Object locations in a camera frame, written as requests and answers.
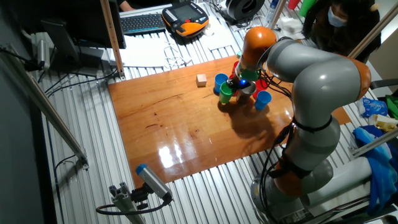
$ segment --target red cup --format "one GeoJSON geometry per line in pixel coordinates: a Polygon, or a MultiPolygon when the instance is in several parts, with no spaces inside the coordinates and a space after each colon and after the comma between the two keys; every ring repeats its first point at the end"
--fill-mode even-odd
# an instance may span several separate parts
{"type": "Polygon", "coordinates": [[[253,93],[253,98],[256,100],[257,99],[257,95],[259,94],[260,91],[262,90],[266,90],[268,88],[268,84],[266,83],[265,80],[263,79],[259,79],[256,81],[256,91],[253,93]]]}
{"type": "Polygon", "coordinates": [[[239,61],[234,63],[234,67],[232,68],[232,75],[235,74],[235,68],[236,68],[236,66],[238,66],[238,63],[239,63],[239,61]]]}
{"type": "MultiPolygon", "coordinates": [[[[235,73],[233,72],[232,75],[229,76],[229,79],[232,79],[235,76],[235,73]]],[[[232,96],[237,96],[238,91],[235,91],[235,93],[232,96]]]]}
{"type": "Polygon", "coordinates": [[[299,4],[300,0],[289,0],[287,7],[291,10],[295,9],[299,4]]]}

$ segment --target green cup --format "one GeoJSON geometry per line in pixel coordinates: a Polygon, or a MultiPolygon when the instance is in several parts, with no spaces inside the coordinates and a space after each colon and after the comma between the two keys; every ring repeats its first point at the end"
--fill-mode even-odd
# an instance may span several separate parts
{"type": "Polygon", "coordinates": [[[232,89],[230,89],[228,85],[226,85],[226,82],[223,82],[220,87],[220,102],[228,103],[233,94],[234,93],[232,92],[232,89]]]}
{"type": "Polygon", "coordinates": [[[300,11],[298,12],[300,16],[306,16],[308,10],[315,4],[317,0],[304,0],[301,5],[300,11]]]}

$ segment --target face mask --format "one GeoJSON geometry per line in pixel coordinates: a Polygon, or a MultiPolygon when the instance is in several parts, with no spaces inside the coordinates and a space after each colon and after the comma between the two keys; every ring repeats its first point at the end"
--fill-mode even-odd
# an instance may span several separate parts
{"type": "Polygon", "coordinates": [[[328,18],[329,18],[330,25],[332,25],[334,27],[344,27],[347,23],[346,19],[342,19],[338,16],[333,15],[333,11],[331,10],[331,7],[329,8],[328,18]]]}

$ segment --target blue cup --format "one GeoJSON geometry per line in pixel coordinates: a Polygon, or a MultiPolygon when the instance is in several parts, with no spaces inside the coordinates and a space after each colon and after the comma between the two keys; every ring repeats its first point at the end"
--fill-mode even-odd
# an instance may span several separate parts
{"type": "Polygon", "coordinates": [[[263,110],[269,102],[271,102],[272,96],[267,91],[260,91],[257,95],[256,102],[254,103],[254,107],[257,110],[263,110]]]}
{"type": "Polygon", "coordinates": [[[219,73],[215,77],[215,82],[214,82],[214,92],[219,94],[220,93],[220,87],[223,82],[225,82],[228,79],[228,76],[225,75],[224,73],[219,73]]]}

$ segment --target person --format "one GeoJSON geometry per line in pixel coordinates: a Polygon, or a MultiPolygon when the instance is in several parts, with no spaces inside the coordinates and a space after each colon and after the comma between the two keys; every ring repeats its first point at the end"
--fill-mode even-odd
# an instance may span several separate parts
{"type": "MultiPolygon", "coordinates": [[[[307,12],[303,34],[319,49],[347,56],[380,21],[377,9],[374,0],[319,0],[307,12]]],[[[380,45],[381,34],[356,60],[365,63],[380,45]]]]}
{"type": "Polygon", "coordinates": [[[170,4],[173,2],[178,2],[178,0],[151,0],[151,1],[145,1],[145,0],[139,0],[139,1],[133,1],[133,0],[117,0],[119,4],[119,8],[122,12],[127,12],[127,11],[132,11],[140,8],[145,8],[145,7],[152,7],[152,6],[160,6],[163,4],[170,4]]]}
{"type": "Polygon", "coordinates": [[[128,12],[135,10],[126,0],[117,0],[119,8],[122,12],[128,12]]]}

